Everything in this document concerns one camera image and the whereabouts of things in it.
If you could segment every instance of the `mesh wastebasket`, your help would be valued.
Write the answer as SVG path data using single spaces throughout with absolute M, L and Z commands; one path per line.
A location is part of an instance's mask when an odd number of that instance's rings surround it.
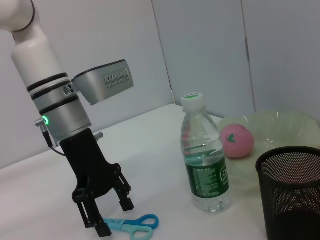
M 320 150 L 281 147 L 256 162 L 269 240 L 320 240 Z

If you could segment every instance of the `pink ball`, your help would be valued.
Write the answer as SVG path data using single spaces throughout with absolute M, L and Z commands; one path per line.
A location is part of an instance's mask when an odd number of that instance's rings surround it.
M 221 131 L 224 154 L 228 158 L 243 158 L 249 155 L 255 146 L 254 136 L 240 124 L 231 124 Z

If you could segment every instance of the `clear bowl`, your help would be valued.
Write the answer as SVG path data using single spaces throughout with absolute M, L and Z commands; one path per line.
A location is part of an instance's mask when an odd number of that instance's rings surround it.
M 286 146 L 320 149 L 320 122 L 303 113 L 262 110 L 249 116 L 227 117 L 217 124 L 218 130 L 230 124 L 245 126 L 254 137 L 250 155 L 226 158 L 229 174 L 246 184 L 259 184 L 256 162 L 269 150 Z

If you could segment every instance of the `scissors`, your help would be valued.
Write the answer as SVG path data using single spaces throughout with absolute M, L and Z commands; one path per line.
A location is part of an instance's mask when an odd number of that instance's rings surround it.
M 154 219 L 153 224 L 143 223 L 145 220 Z M 110 229 L 129 233 L 131 240 L 149 240 L 153 235 L 153 229 L 159 225 L 159 218 L 154 214 L 144 215 L 136 220 L 104 218 Z M 135 232 L 146 232 L 145 236 L 134 237 Z

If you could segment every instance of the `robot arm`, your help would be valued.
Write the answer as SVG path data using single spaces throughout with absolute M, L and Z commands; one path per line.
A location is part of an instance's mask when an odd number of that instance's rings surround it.
M 89 129 L 92 124 L 77 91 L 94 105 L 133 87 L 127 62 L 121 60 L 92 68 L 71 82 L 40 27 L 39 13 L 32 0 L 0 0 L 0 30 L 10 31 L 14 37 L 13 62 L 44 119 L 45 126 L 39 122 L 36 125 L 42 126 L 47 143 L 48 130 L 55 141 L 61 141 L 76 175 L 72 199 L 79 207 L 85 227 L 95 227 L 100 237 L 110 236 L 95 199 L 113 188 L 122 209 L 132 210 L 134 205 L 128 198 L 131 187 L 120 165 L 110 164 L 104 158 Z

